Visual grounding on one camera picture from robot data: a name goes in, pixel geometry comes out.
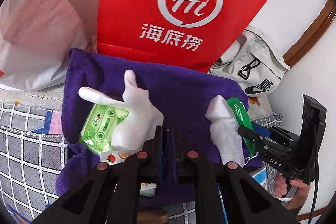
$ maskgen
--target brown wooden frame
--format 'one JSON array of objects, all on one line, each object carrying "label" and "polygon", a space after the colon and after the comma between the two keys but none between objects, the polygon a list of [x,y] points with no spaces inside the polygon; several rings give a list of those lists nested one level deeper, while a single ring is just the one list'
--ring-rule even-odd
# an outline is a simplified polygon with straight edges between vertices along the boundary
[{"label": "brown wooden frame", "polygon": [[293,67],[317,43],[330,26],[336,16],[336,5],[333,0],[328,0],[310,27],[290,49],[285,52],[285,63]]}]

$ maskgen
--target hand-shaped mannequin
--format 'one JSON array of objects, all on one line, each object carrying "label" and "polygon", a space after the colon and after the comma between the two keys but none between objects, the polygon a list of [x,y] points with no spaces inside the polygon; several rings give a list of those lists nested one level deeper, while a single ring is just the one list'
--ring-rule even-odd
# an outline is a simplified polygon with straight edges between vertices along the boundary
[{"label": "hand-shaped mannequin", "polygon": [[89,102],[128,110],[128,117],[113,131],[111,145],[120,151],[137,150],[145,141],[154,138],[156,126],[163,123],[163,114],[150,102],[149,92],[138,88],[132,70],[125,71],[124,81],[124,102],[86,86],[80,88],[78,94]]}]

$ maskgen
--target purple cloth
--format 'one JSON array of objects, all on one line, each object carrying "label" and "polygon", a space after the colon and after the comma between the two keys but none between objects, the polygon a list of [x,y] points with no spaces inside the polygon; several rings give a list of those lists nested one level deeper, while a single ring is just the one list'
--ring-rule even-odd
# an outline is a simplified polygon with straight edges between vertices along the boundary
[{"label": "purple cloth", "polygon": [[[238,97],[248,108],[248,98],[239,85],[226,78],[176,66],[90,54],[79,49],[72,49],[70,56],[64,88],[62,129],[69,142],[68,146],[75,155],[69,159],[56,181],[58,195],[82,182],[99,162],[98,156],[77,143],[81,128],[93,106],[78,96],[78,90],[82,86],[121,98],[125,89],[124,72],[127,69],[133,70],[138,86],[149,90],[150,100],[164,114],[166,125],[178,124],[181,136],[213,162],[220,162],[221,158],[210,140],[210,121],[205,118],[211,99],[218,94],[226,99]],[[170,169],[169,178],[157,186],[155,197],[141,197],[140,206],[162,207],[192,200],[193,185],[175,184]]]}]

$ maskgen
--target green wrapper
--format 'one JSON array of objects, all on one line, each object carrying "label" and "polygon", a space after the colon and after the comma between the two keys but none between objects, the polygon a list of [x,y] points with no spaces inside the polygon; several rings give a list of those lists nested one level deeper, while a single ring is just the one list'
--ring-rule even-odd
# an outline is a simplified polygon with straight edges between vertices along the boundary
[{"label": "green wrapper", "polygon": [[[237,97],[227,99],[227,104],[233,110],[233,113],[236,116],[236,120],[240,126],[246,126],[249,129],[252,128],[251,120],[247,111],[244,107],[244,104]],[[255,144],[250,140],[243,138],[246,144],[247,149],[249,150],[250,159],[254,158],[257,155],[257,150]]]},{"label": "green wrapper", "polygon": [[78,141],[97,155],[112,150],[113,131],[127,116],[128,111],[125,109],[94,104]]}]

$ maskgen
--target red shopping bag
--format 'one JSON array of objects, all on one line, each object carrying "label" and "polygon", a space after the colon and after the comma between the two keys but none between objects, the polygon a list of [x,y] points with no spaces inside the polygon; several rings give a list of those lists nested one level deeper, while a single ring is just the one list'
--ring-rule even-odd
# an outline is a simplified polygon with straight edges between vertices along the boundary
[{"label": "red shopping bag", "polygon": [[206,72],[267,0],[100,0],[98,52]]}]

